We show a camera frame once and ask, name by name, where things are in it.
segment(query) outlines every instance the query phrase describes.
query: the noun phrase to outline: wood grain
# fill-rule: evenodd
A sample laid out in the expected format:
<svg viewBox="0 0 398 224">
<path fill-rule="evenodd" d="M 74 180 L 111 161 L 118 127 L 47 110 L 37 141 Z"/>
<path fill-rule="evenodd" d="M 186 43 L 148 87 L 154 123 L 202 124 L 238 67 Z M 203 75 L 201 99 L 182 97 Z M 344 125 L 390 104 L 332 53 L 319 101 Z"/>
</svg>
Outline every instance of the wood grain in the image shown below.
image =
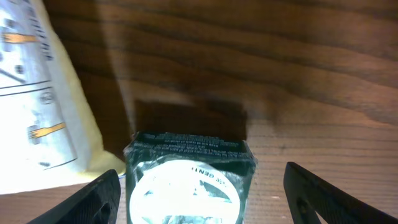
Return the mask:
<svg viewBox="0 0 398 224">
<path fill-rule="evenodd" d="M 107 150 L 142 129 L 246 138 L 246 223 L 292 223 L 287 161 L 398 217 L 397 1 L 45 5 Z"/>
</svg>

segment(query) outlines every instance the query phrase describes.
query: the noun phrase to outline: dark wood surface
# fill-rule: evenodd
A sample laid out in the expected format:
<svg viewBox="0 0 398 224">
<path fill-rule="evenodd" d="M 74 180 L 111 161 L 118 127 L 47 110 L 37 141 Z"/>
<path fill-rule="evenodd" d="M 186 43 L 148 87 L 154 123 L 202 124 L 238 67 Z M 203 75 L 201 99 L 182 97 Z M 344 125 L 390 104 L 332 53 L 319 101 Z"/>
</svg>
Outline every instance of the dark wood surface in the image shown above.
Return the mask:
<svg viewBox="0 0 398 224">
<path fill-rule="evenodd" d="M 398 217 L 398 1 L 45 5 L 107 150 L 143 129 L 247 139 L 246 223 L 292 223 L 287 161 Z"/>
</svg>

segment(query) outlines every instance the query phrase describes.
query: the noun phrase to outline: green package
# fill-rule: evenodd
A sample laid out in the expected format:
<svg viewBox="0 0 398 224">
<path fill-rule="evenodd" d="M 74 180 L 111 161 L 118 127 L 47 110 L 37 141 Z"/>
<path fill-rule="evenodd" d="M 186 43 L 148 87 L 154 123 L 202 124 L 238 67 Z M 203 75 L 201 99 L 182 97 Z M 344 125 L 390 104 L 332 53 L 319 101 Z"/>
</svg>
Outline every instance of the green package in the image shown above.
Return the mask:
<svg viewBox="0 0 398 224">
<path fill-rule="evenodd" d="M 146 131 L 124 155 L 128 223 L 243 222 L 256 168 L 245 141 Z"/>
</svg>

